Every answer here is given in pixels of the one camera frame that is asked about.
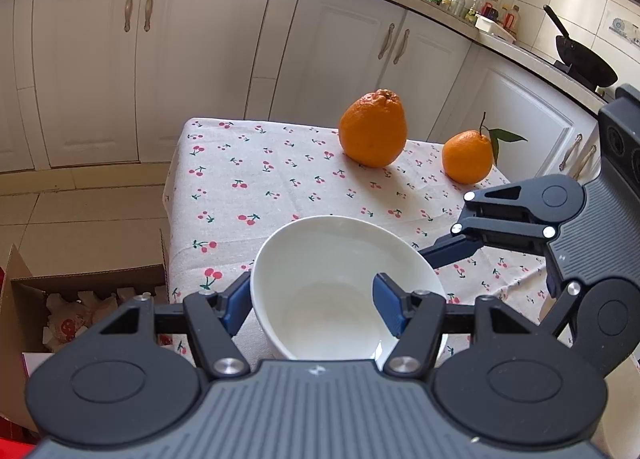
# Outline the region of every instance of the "frying pan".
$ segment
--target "frying pan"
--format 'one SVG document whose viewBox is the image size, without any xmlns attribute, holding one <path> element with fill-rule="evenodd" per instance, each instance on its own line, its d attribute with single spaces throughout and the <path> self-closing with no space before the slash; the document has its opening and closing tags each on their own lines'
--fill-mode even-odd
<svg viewBox="0 0 640 459">
<path fill-rule="evenodd" d="M 566 65 L 573 65 L 578 73 L 598 87 L 609 87 L 618 81 L 616 71 L 606 61 L 587 46 L 569 38 L 569 32 L 562 25 L 553 9 L 544 6 L 544 10 L 562 33 L 562 35 L 556 36 L 556 49 L 558 49 L 560 59 Z"/>
</svg>

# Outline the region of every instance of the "kitchen cabinet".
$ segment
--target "kitchen cabinet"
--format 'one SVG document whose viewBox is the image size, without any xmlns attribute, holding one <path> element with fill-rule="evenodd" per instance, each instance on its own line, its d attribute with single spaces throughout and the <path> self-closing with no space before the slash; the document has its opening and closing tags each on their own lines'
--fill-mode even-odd
<svg viewBox="0 0 640 459">
<path fill-rule="evenodd" d="M 14 0 L 0 0 L 0 60 L 0 172 L 30 169 L 15 85 Z"/>
<path fill-rule="evenodd" d="M 404 9 L 385 0 L 298 0 L 271 121 L 335 127 L 376 90 Z"/>
<path fill-rule="evenodd" d="M 140 1 L 136 122 L 141 161 L 171 161 L 190 118 L 244 118 L 266 4 Z"/>
<path fill-rule="evenodd" d="M 138 159 L 140 0 L 33 0 L 33 70 L 51 166 Z"/>
<path fill-rule="evenodd" d="M 407 12 L 378 87 L 400 96 L 410 139 L 425 140 L 431 133 L 470 45 L 459 34 Z"/>
<path fill-rule="evenodd" d="M 444 127 L 435 128 L 430 140 L 445 142 L 457 132 L 477 129 L 485 111 L 488 128 L 503 128 L 528 140 L 500 142 L 497 167 L 511 182 L 558 173 L 566 151 L 582 134 L 563 170 L 571 174 L 593 144 L 589 140 L 597 128 L 596 119 L 564 94 L 500 55 L 474 46 L 442 110 Z"/>
</svg>

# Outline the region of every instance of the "table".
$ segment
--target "table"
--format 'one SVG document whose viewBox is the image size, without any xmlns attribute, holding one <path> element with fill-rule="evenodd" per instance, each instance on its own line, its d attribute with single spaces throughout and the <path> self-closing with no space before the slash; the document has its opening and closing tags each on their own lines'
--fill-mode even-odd
<svg viewBox="0 0 640 459">
<path fill-rule="evenodd" d="M 439 144 L 409 140 L 387 168 L 358 165 L 342 153 L 336 130 L 256 121 L 191 119 L 164 190 L 171 223 L 169 287 L 181 301 L 200 289 L 222 291 L 249 270 L 260 245 L 301 217 L 364 219 L 424 248 L 449 232 L 466 191 L 505 184 L 494 167 L 463 186 L 442 170 Z M 482 248 L 436 270 L 450 303 L 495 295 L 537 322 L 547 292 L 542 257 Z M 251 366 L 271 357 L 252 312 L 234 341 Z M 468 346 L 451 335 L 446 356 Z M 185 337 L 174 347 L 187 358 Z"/>
</svg>

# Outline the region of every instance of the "cabinet handle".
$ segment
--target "cabinet handle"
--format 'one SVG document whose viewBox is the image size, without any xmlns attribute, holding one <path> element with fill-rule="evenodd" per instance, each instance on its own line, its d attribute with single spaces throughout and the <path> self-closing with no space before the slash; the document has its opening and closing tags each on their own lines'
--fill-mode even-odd
<svg viewBox="0 0 640 459">
<path fill-rule="evenodd" d="M 145 4 L 145 31 L 151 29 L 151 13 L 154 12 L 154 0 L 146 0 Z"/>
<path fill-rule="evenodd" d="M 127 0 L 124 5 L 124 32 L 128 33 L 131 29 L 131 11 L 133 11 L 133 0 Z"/>
<path fill-rule="evenodd" d="M 577 136 L 575 136 L 575 141 L 572 144 L 572 146 L 569 147 L 569 150 L 567 150 L 564 153 L 564 159 L 562 159 L 562 161 L 560 162 L 560 165 L 558 165 L 558 168 L 560 169 L 560 171 L 564 170 L 564 167 L 566 166 L 566 162 L 569 160 L 569 156 L 571 156 L 571 153 L 576 149 L 576 147 L 582 142 L 582 134 L 578 134 Z"/>
<path fill-rule="evenodd" d="M 594 144 L 592 144 L 591 148 L 589 149 L 589 153 L 584 157 L 584 159 L 582 160 L 582 163 L 580 163 L 580 166 L 578 166 L 578 169 L 572 175 L 572 177 L 575 180 L 577 180 L 578 177 L 580 177 L 580 172 L 584 169 L 585 166 L 587 166 L 587 163 L 593 157 L 593 155 L 596 153 L 596 150 L 597 150 L 596 146 Z"/>
<path fill-rule="evenodd" d="M 393 34 L 395 28 L 396 24 L 389 24 L 389 30 L 386 32 L 385 42 L 382 44 L 382 49 L 380 49 L 380 53 L 378 54 L 378 60 L 382 60 L 382 57 L 385 55 L 386 50 L 389 49 L 389 46 L 391 45 L 391 35 Z"/>
<path fill-rule="evenodd" d="M 400 50 L 398 51 L 398 54 L 394 58 L 394 65 L 398 64 L 398 60 L 404 54 L 404 51 L 406 51 L 406 43 L 407 43 L 408 39 L 409 39 L 409 30 L 405 29 L 404 30 L 404 38 L 402 38 L 402 45 L 400 46 Z"/>
</svg>

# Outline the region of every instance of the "wok handle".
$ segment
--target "wok handle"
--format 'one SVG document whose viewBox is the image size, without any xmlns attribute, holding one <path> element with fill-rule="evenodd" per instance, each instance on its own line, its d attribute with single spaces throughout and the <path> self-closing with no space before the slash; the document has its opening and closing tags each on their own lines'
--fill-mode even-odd
<svg viewBox="0 0 640 459">
<path fill-rule="evenodd" d="M 551 19 L 551 21 L 554 24 L 556 24 L 556 27 L 562 33 L 562 36 L 564 36 L 565 38 L 569 39 L 569 32 L 566 30 L 564 25 L 562 25 L 562 22 L 560 22 L 560 19 L 558 18 L 558 15 L 556 15 L 556 12 L 553 9 L 551 9 L 549 6 L 546 6 L 546 5 L 543 6 L 542 9 L 544 9 L 545 12 L 549 15 L 549 18 Z"/>
</svg>

